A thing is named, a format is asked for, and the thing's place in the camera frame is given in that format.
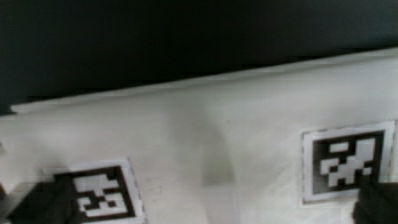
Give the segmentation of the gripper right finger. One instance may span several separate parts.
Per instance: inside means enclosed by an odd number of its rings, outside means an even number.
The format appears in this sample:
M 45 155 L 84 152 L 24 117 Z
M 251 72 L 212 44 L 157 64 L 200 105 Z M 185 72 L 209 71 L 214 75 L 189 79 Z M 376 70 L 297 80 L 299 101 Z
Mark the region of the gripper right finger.
M 353 219 L 354 224 L 398 224 L 398 182 L 361 183 Z

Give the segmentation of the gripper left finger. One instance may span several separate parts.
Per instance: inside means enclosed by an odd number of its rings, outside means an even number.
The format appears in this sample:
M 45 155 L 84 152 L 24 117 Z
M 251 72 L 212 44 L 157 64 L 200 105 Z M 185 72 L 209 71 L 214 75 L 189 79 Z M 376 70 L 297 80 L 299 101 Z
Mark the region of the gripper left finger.
M 81 224 L 75 196 L 70 178 L 42 182 L 6 216 L 10 224 Z

